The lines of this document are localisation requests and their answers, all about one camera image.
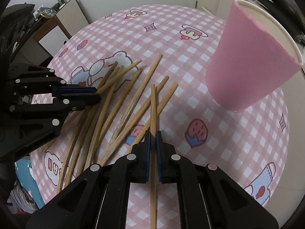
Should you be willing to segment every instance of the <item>cabinet drawer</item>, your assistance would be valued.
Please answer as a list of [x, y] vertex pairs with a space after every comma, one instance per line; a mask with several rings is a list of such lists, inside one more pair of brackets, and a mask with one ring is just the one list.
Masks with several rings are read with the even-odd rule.
[[65, 41], [69, 39], [64, 34], [64, 32], [56, 26], [49, 33], [47, 33], [39, 43], [43, 46], [43, 48], [50, 53], [53, 57], [58, 53], [58, 51], [65, 44]]

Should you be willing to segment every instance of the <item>bamboo chopstick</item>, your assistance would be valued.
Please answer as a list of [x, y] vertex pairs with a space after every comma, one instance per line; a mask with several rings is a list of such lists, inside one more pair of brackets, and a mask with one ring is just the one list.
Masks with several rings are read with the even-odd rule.
[[[116, 66], [117, 66], [117, 62], [114, 62], [112, 67], [107, 71], [106, 75], [104, 76], [104, 78], [103, 78], [103, 80], [101, 82], [102, 84], [104, 84], [107, 81], [108, 77], [110, 76], [110, 74], [112, 73], [113, 69]], [[80, 117], [80, 119], [79, 119], [79, 121], [77, 123], [76, 130], [73, 133], [73, 136], [71, 138], [70, 145], [68, 146], [67, 156], [64, 158], [62, 169], [61, 169], [60, 174], [59, 174], [59, 181], [58, 181], [58, 185], [57, 185], [57, 193], [59, 193], [62, 190], [62, 188], [63, 188], [63, 181], [64, 181], [64, 177], [65, 177], [66, 172], [67, 172], [68, 163], [70, 161], [70, 158], [71, 158], [74, 146], [76, 144], [76, 141], [77, 141], [77, 138], [78, 138], [78, 134], [81, 131], [83, 123], [85, 122], [86, 117], [88, 116], [88, 113], [89, 113], [90, 109], [91, 109], [91, 107], [87, 106], [83, 110], [83, 113], [82, 113], [82, 115], [81, 115], [81, 117]]]
[[[161, 83], [157, 86], [157, 93], [160, 92], [160, 90], [163, 88], [163, 86], [166, 84], [167, 80], [169, 79], [168, 76], [163, 78]], [[111, 155], [115, 152], [115, 150], [118, 148], [118, 146], [121, 144], [121, 142], [124, 140], [126, 135], [130, 132], [130, 130], [133, 128], [133, 126], [137, 123], [137, 121], [141, 118], [141, 116], [145, 113], [147, 108], [149, 107], [151, 102], [151, 96], [146, 99], [146, 101], [143, 103], [141, 108], [138, 110], [138, 112], [133, 116], [131, 121], [126, 124], [123, 131], [119, 134], [119, 136], [116, 138], [116, 140], [113, 142], [113, 144], [108, 145], [107, 150], [105, 151], [103, 157], [99, 158], [98, 163], [100, 165], [104, 165], [107, 160], [111, 157]]]
[[77, 136], [78, 136], [78, 134], [80, 132], [80, 129], [81, 129], [81, 126], [82, 126], [82, 124], [84, 123], [84, 121], [86, 119], [87, 113], [88, 113], [88, 110], [87, 111], [83, 111], [83, 113], [82, 113], [82, 115], [81, 115], [81, 117], [80, 117], [80, 119], [79, 119], [79, 121], [77, 123], [76, 130], [74, 131], [73, 136], [72, 136], [72, 138], [70, 140], [70, 144], [69, 144], [68, 149], [67, 149], [67, 156], [64, 158], [62, 169], [59, 172], [59, 180], [58, 180], [58, 185], [57, 185], [57, 193], [59, 193], [62, 190], [62, 188], [63, 188], [63, 181], [64, 181], [64, 177], [65, 177], [65, 174], [66, 174], [66, 171], [67, 171], [67, 168], [68, 168], [68, 163], [70, 161], [70, 158], [71, 158], [71, 155], [72, 155], [75, 143], [77, 141]]
[[128, 84], [127, 88], [124, 90], [124, 92], [122, 93], [118, 102], [115, 104], [114, 108], [112, 109], [108, 118], [106, 119], [105, 123], [103, 124], [102, 130], [100, 131], [100, 134], [99, 134], [99, 140], [94, 146], [94, 150], [93, 150], [93, 153], [92, 153], [92, 156], [91, 156], [91, 159], [90, 159], [90, 164], [92, 164], [92, 162], [93, 162], [93, 157], [94, 157], [94, 154], [96, 152], [97, 147], [101, 144], [102, 140], [104, 139], [104, 136], [105, 136], [106, 132], [108, 131], [111, 123], [113, 122], [116, 114], [120, 110], [123, 102], [125, 101], [125, 99], [126, 99], [127, 95], [129, 94], [130, 90], [132, 89], [132, 86], [134, 85], [134, 83], [136, 82], [136, 80], [138, 79], [138, 77], [140, 76], [142, 71], [143, 71], [143, 69], [139, 68], [138, 71], [135, 73], [132, 80]]
[[[116, 75], [117, 71], [118, 71], [118, 68], [116, 67], [115, 70], [113, 71], [113, 76]], [[106, 86], [107, 83], [111, 82], [113, 79], [114, 78], [112, 78], [110, 81], [106, 82], [104, 86]], [[77, 138], [77, 141], [76, 141], [76, 144], [75, 144], [75, 147], [74, 147], [74, 154], [72, 155], [72, 158], [71, 158], [71, 161], [70, 161], [70, 166], [69, 166], [69, 169], [68, 169], [68, 173], [67, 173], [67, 177], [66, 177], [66, 181], [65, 181], [65, 186], [69, 185], [70, 182], [71, 182], [73, 170], [74, 170], [74, 167], [75, 167], [80, 149], [83, 145], [83, 142], [84, 142], [86, 134], [87, 134], [87, 130], [88, 130], [88, 128], [90, 128], [90, 125], [92, 123], [92, 120], [94, 118], [94, 115], [95, 115], [98, 107], [99, 107], [99, 104], [96, 104], [96, 105], [90, 107], [90, 110], [88, 112], [88, 116], [86, 117], [85, 122], [83, 123], [83, 125], [81, 127], [80, 133], [78, 135], [78, 138]]]
[[98, 115], [98, 119], [97, 119], [97, 122], [96, 122], [96, 125], [95, 125], [95, 128], [94, 128], [94, 132], [93, 132], [93, 135], [92, 135], [92, 138], [91, 138], [90, 147], [88, 149], [88, 152], [86, 152], [87, 153], [87, 158], [86, 158], [86, 162], [84, 163], [83, 170], [87, 169], [91, 165], [91, 160], [93, 158], [95, 145], [96, 145], [97, 141], [99, 140], [100, 131], [101, 131], [102, 126], [103, 126], [103, 122], [104, 122], [104, 119], [105, 119], [106, 111], [107, 111], [107, 108], [108, 108], [109, 103], [111, 101], [111, 98], [113, 96], [113, 93], [115, 91], [116, 84], [117, 84], [117, 82], [115, 82], [110, 87], [109, 92], [108, 92], [108, 94], [106, 96], [106, 99], [104, 101], [103, 107], [101, 109], [101, 112]]
[[[100, 82], [99, 86], [97, 87], [97, 89], [100, 89], [105, 83], [106, 80], [108, 79], [108, 77], [110, 76], [110, 74], [112, 73], [112, 71], [114, 70], [114, 68], [117, 66], [118, 62], [115, 61], [112, 66], [110, 67], [110, 69], [107, 71], [106, 75], [103, 77], [103, 80]], [[80, 114], [81, 111], [75, 111], [72, 113], [72, 115], [70, 116], [69, 120], [67, 122], [64, 123], [61, 131], [64, 131], [65, 129], [67, 129], [67, 127], [71, 124], [72, 121], [74, 121], [74, 119]], [[42, 148], [42, 152], [46, 152], [47, 149], [51, 146], [51, 144], [53, 144], [56, 139], [53, 139], [52, 141], [48, 142], [47, 144], [45, 144]]]
[[150, 106], [150, 229], [157, 229], [156, 117], [156, 86], [152, 84]]
[[125, 70], [123, 70], [121, 73], [117, 74], [115, 77], [113, 77], [109, 82], [107, 82], [105, 85], [103, 85], [97, 93], [100, 95], [104, 93], [107, 89], [110, 88], [112, 84], [114, 84], [117, 80], [119, 80], [122, 76], [124, 76], [127, 72], [129, 72], [133, 67], [138, 65], [142, 60], [136, 60], [132, 65], [129, 65]]
[[152, 63], [152, 65], [150, 67], [150, 70], [148, 71], [148, 73], [144, 77], [142, 83], [140, 84], [140, 87], [138, 88], [137, 92], [135, 93], [132, 100], [128, 104], [125, 113], [122, 115], [115, 131], [113, 132], [112, 137], [109, 141], [110, 145], [115, 141], [115, 139], [118, 137], [118, 135], [122, 131], [122, 128], [124, 127], [127, 120], [129, 119], [133, 109], [135, 108], [135, 105], [139, 101], [139, 99], [141, 97], [141, 94], [143, 93], [146, 85], [148, 84], [148, 82], [149, 82], [150, 78], [152, 77], [153, 73], [155, 72], [155, 70], [156, 70], [156, 68], [157, 68], [161, 59], [162, 59], [162, 54], [159, 54], [158, 57], [155, 59], [155, 61]]
[[[171, 98], [171, 96], [173, 95], [173, 93], [175, 92], [176, 88], [178, 87], [178, 83], [174, 82], [172, 84], [172, 86], [170, 87], [170, 89], [167, 91], [167, 93], [165, 94], [165, 96], [163, 97], [163, 99], [161, 100], [161, 102], [159, 103], [159, 105], [157, 106], [157, 116], [162, 112], [162, 110], [164, 109], [164, 107], [166, 106], [167, 102], [169, 101], [169, 99]], [[128, 150], [125, 152], [126, 154], [129, 154], [132, 150], [132, 147], [139, 143], [144, 135], [145, 135], [145, 131], [148, 130], [150, 128], [150, 119], [148, 119], [148, 121], [146, 122], [146, 124], [144, 125], [144, 127], [142, 128], [141, 132], [138, 134], [138, 136], [135, 138], [135, 140], [133, 141], [133, 143], [130, 145], [130, 147], [128, 148]]]
[[[81, 111], [75, 111], [72, 113], [72, 115], [70, 116], [70, 118], [64, 123], [61, 131], [64, 131], [67, 129], [67, 127], [72, 123], [72, 121], [75, 120], [75, 118], [80, 114]], [[42, 146], [42, 152], [46, 152], [47, 149], [51, 146], [51, 144], [53, 144], [55, 141], [57, 140], [57, 138], [51, 140], [50, 142], [46, 143], [45, 145]]]
[[110, 67], [110, 69], [107, 71], [106, 75], [103, 77], [102, 81], [100, 82], [100, 84], [97, 87], [97, 90], [99, 90], [102, 86], [104, 86], [104, 84], [106, 83], [107, 79], [110, 77], [112, 71], [114, 70], [114, 68], [117, 66], [118, 62], [115, 61], [112, 66]]

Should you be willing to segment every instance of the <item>cup rim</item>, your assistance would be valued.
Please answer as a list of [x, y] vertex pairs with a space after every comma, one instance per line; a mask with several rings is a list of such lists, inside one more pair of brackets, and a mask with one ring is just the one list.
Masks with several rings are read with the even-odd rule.
[[265, 10], [263, 10], [262, 8], [260, 8], [259, 6], [251, 3], [251, 2], [248, 2], [246, 0], [235, 0], [238, 5], [241, 5], [241, 6], [246, 6], [246, 7], [249, 7], [259, 13], [261, 13], [263, 16], [265, 16], [266, 18], [268, 18], [269, 20], [271, 20], [281, 31], [282, 33], [286, 36], [286, 38], [288, 39], [289, 43], [292, 45], [296, 55], [297, 55], [297, 58], [298, 58], [298, 63], [300, 65], [303, 65], [304, 62], [303, 62], [303, 57], [302, 57], [302, 54], [297, 46], [297, 44], [295, 43], [295, 41], [292, 39], [292, 37], [290, 36], [290, 34], [287, 32], [287, 30], [272, 16], [270, 15], [268, 12], [266, 12]]

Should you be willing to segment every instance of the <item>pink checkered tablecloth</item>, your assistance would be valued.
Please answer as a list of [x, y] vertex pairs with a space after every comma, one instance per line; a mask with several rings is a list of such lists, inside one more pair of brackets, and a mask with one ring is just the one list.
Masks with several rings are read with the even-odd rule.
[[[165, 75], [170, 77], [159, 94], [161, 99], [170, 85], [178, 82], [179, 87], [159, 119], [158, 129], [162, 131], [164, 141], [174, 145], [178, 154], [193, 163], [216, 163], [264, 206], [285, 166], [288, 110], [280, 88], [239, 112], [223, 109], [211, 97], [205, 73], [224, 24], [217, 17], [181, 6], [145, 5], [121, 10], [74, 35], [54, 57], [49, 68], [68, 83], [97, 87], [114, 61], [127, 66], [136, 59], [143, 59], [139, 66], [144, 68], [144, 73], [107, 132], [97, 152], [102, 155], [150, 64], [158, 53], [163, 53], [135, 111], [149, 97], [151, 83], [160, 83]], [[136, 68], [120, 80], [109, 110], [135, 71]], [[33, 101], [50, 103], [51, 95], [37, 95]], [[126, 137], [109, 164], [125, 153], [148, 119], [149, 111]], [[35, 179], [45, 202], [56, 195], [59, 172], [76, 123], [62, 131], [46, 153], [41, 149], [31, 153]], [[149, 185], [132, 184], [126, 227], [149, 228], [149, 210]], [[180, 228], [175, 185], [158, 185], [157, 227]]]

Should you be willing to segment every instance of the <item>blue gripper pad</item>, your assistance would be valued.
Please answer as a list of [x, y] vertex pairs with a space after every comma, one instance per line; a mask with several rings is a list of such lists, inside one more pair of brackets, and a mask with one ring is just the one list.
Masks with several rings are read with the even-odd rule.
[[149, 179], [149, 163], [150, 163], [150, 132], [146, 131], [145, 133], [145, 141], [146, 143], [146, 172], [145, 172], [145, 178], [146, 182], [148, 182]]
[[156, 151], [157, 151], [157, 166], [158, 166], [158, 177], [159, 182], [162, 182], [162, 160], [161, 160], [161, 151], [160, 151], [160, 142], [159, 134], [156, 133]]

